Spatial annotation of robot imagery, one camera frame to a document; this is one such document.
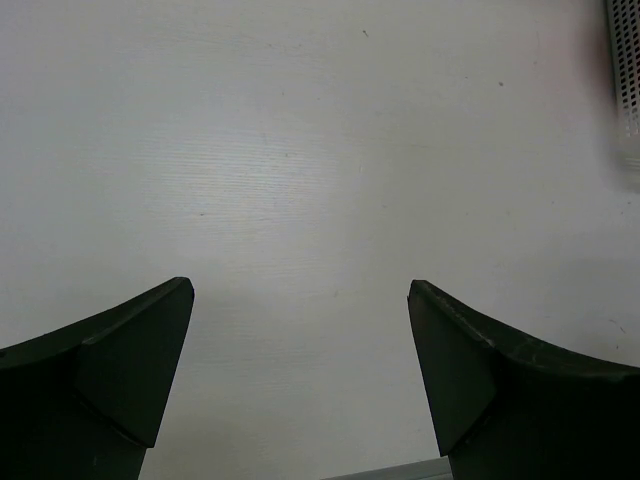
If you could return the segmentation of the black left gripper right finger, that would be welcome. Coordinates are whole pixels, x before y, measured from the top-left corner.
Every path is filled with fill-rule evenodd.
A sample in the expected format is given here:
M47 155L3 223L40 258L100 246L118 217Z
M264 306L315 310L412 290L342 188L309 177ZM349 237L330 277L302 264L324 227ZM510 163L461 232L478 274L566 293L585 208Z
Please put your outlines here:
M412 282L412 334L457 479L635 479L639 371L526 334Z

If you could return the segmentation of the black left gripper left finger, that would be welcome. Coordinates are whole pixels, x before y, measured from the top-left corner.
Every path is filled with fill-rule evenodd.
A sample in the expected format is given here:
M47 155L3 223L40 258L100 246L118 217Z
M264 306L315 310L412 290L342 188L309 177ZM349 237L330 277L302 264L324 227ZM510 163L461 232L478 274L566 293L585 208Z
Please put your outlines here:
M170 279L1 351L4 479L136 479L155 446L194 288Z

